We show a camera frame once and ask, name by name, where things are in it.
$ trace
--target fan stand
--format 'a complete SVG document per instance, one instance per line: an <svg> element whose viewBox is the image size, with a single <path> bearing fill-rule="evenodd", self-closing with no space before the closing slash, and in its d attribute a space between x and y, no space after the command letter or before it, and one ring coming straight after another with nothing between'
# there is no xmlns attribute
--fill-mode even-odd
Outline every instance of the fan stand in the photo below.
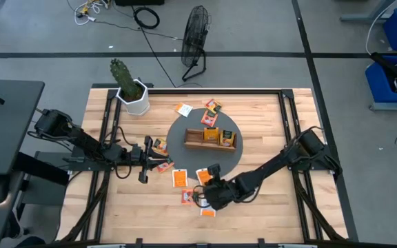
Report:
<svg viewBox="0 0 397 248"><path fill-rule="evenodd" d="M201 70L201 72L197 72L196 74L193 74L191 76L186 77L186 75L190 72L190 70L194 67L194 66L198 66L197 63L193 64L190 66L190 68L186 71L186 73L182 76L183 82L186 82L188 79L193 78L195 76L198 76L202 73L204 73L206 71L206 52L205 50L201 49L201 54L203 55L203 70Z"/></svg>

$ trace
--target small packet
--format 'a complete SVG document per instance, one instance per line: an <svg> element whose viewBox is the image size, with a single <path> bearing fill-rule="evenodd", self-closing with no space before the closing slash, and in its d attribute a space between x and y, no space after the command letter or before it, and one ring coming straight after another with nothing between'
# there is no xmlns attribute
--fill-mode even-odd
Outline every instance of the small packet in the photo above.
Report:
<svg viewBox="0 0 397 248"><path fill-rule="evenodd" d="M218 103L217 101L215 101L214 99L212 99L211 101L207 102L205 104L205 107L209 110L211 110L212 113L216 114L217 112L220 111L221 109L221 104Z"/></svg>
<svg viewBox="0 0 397 248"><path fill-rule="evenodd" d="M176 111L184 117L187 117L187 115L190 114L191 110L192 106L186 105L184 103L179 103L176 106Z"/></svg>
<svg viewBox="0 0 397 248"><path fill-rule="evenodd" d="M192 194L192 189L182 189L182 205L192 205L194 203Z"/></svg>
<svg viewBox="0 0 397 248"><path fill-rule="evenodd" d="M200 185L205 185L212 178L207 169L198 169L196 170L196 174Z"/></svg>
<svg viewBox="0 0 397 248"><path fill-rule="evenodd" d="M234 137L235 137L234 132L223 130L220 133L220 145L226 147L234 146Z"/></svg>
<svg viewBox="0 0 397 248"><path fill-rule="evenodd" d="M163 164L157 166L157 171L159 171L159 173L162 173L165 170L171 168L173 165L174 165L174 162L172 161L172 159L170 157L167 157L166 163L163 163Z"/></svg>
<svg viewBox="0 0 397 248"><path fill-rule="evenodd" d="M205 127L203 131L204 141L217 141L218 140L218 127Z"/></svg>
<svg viewBox="0 0 397 248"><path fill-rule="evenodd" d="M152 150L160 155L167 156L168 151L167 151L167 143L164 139L158 138L152 145Z"/></svg>
<svg viewBox="0 0 397 248"><path fill-rule="evenodd" d="M217 121L218 114L214 114L213 112L206 110L203 115L201 122L210 127L214 127L214 123Z"/></svg>
<svg viewBox="0 0 397 248"><path fill-rule="evenodd" d="M187 186L187 170L173 169L172 170L172 186L186 187Z"/></svg>
<svg viewBox="0 0 397 248"><path fill-rule="evenodd" d="M209 205L209 203L207 203L206 199L201 199L200 206L208 206L208 205ZM200 208L200 215L215 217L216 211L211 206L205 207L205 208Z"/></svg>

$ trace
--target white cable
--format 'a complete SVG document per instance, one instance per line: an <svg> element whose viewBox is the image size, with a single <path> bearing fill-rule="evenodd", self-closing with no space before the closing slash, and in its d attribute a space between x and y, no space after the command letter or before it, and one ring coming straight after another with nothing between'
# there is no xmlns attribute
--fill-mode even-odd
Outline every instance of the white cable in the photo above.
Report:
<svg viewBox="0 0 397 248"><path fill-rule="evenodd" d="M75 22L77 25L85 25L85 24L89 23L90 21L96 20L95 18L92 18L92 17L90 17L89 15L84 14L83 16L87 17L87 21L84 21L83 23L78 23L78 22L77 22L77 19L78 19L77 15L80 14L80 12L78 11L78 9L81 8L81 7L83 7L83 6L85 6L86 4L87 4L87 2L82 3L78 8L76 8L76 9L74 10L74 22ZM96 14L98 14L98 13L101 12L101 9L100 9L98 6L103 6L103 4L102 4L102 3L92 2L92 3L90 4L90 7L89 7L88 9L89 9L89 10L90 10L90 9L93 9L93 11L94 11Z"/></svg>
<svg viewBox="0 0 397 248"><path fill-rule="evenodd" d="M395 0L393 3L391 3L389 6L387 6L383 11L381 11L381 13L379 13L379 15L374 19L373 23L371 24L369 33L367 34L367 40L365 41L365 50L367 51L367 53L369 55L371 55L371 53L369 52L369 48L368 48L371 29L373 28L373 26L375 25L375 23L379 19L379 17L382 16L396 1L397 0Z"/></svg>

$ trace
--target potted cactus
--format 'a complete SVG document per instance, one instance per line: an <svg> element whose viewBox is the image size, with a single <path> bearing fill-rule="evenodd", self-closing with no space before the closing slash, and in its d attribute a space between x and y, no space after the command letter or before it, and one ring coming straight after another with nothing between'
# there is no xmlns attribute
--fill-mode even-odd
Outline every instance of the potted cactus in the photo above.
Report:
<svg viewBox="0 0 397 248"><path fill-rule="evenodd" d="M111 60L110 69L119 84L116 97L125 104L128 114L144 115L150 109L147 87L133 79L126 65L118 59Z"/></svg>

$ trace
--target white flower pot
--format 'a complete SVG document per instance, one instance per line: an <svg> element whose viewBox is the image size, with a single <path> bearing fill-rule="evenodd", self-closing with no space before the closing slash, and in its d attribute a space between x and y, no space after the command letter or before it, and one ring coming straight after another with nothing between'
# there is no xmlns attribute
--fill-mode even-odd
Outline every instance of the white flower pot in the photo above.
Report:
<svg viewBox="0 0 397 248"><path fill-rule="evenodd" d="M116 98L118 98L119 100L122 101L123 104L125 104L128 114L142 116L148 110L150 110L150 100L148 99L148 88L137 79L134 79L134 82L139 83L143 88L143 94L139 100L135 100L132 102L127 102L123 100L121 98L121 90L122 90L121 88L117 90Z"/></svg>

